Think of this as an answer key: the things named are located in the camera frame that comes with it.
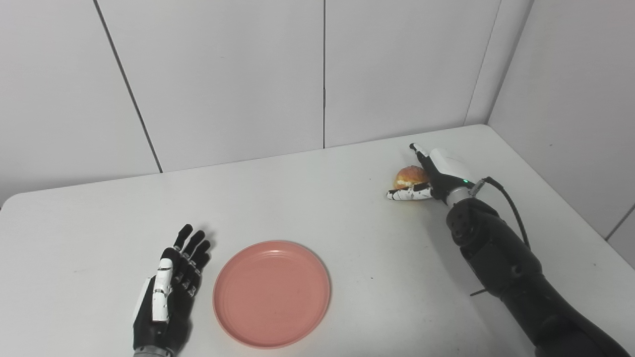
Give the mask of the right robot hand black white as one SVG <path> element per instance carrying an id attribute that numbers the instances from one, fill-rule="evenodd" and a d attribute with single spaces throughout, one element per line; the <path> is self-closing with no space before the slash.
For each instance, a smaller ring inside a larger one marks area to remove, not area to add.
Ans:
<path id="1" fill-rule="evenodd" d="M 475 186 L 473 175 L 467 165 L 445 149 L 435 148 L 429 152 L 419 144 L 410 144 L 426 172 L 428 181 L 411 187 L 393 189 L 387 192 L 387 198 L 394 201 L 415 201 L 435 199 L 449 208 L 470 197 Z"/>

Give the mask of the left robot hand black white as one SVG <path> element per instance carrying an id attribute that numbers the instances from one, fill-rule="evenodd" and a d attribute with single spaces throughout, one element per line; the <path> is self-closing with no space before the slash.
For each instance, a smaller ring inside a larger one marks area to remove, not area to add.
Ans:
<path id="1" fill-rule="evenodd" d="M 147 279 L 133 322 L 134 357 L 177 357 L 189 339 L 191 314 L 211 242 L 186 224 Z"/>

